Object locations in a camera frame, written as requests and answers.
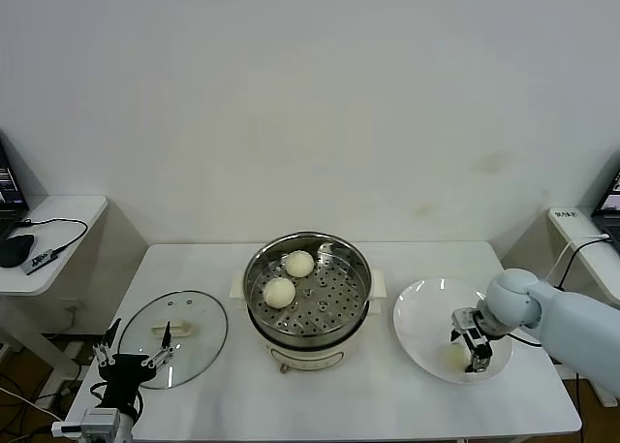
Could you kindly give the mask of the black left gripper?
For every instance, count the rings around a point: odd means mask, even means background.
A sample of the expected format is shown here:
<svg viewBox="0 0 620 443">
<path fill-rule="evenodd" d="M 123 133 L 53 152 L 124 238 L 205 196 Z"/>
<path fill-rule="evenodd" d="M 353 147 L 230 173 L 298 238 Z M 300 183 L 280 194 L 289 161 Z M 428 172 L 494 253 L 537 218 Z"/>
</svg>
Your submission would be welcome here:
<svg viewBox="0 0 620 443">
<path fill-rule="evenodd" d="M 115 354 L 112 346 L 120 326 L 117 318 L 106 330 L 102 339 L 93 345 L 99 366 L 99 375 L 106 383 L 100 406 L 104 408 L 133 409 L 142 383 L 155 377 L 155 369 L 166 364 L 173 356 L 171 347 L 171 322 L 166 322 L 160 350 L 147 355 Z"/>
</svg>

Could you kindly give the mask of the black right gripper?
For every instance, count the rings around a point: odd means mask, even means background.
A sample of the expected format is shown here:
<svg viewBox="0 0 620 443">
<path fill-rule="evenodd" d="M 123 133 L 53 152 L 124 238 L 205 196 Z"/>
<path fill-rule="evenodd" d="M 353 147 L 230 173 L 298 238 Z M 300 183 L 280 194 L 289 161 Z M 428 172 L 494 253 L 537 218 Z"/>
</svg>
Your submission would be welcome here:
<svg viewBox="0 0 620 443">
<path fill-rule="evenodd" d="M 476 327 L 466 329 L 462 334 L 471 353 L 470 363 L 466 366 L 466 373 L 483 373 L 488 369 L 492 348 L 487 338 Z M 450 332 L 450 342 L 461 336 L 457 330 Z"/>
</svg>

